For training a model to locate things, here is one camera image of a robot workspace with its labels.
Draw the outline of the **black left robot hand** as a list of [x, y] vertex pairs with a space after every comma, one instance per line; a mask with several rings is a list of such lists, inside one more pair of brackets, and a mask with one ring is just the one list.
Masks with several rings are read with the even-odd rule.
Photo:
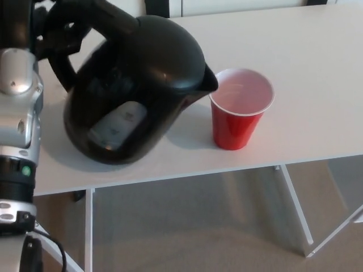
[[80, 51], [90, 27], [81, 23], [54, 26], [53, 9], [38, 1], [1, 1], [1, 49], [23, 49], [43, 60]]

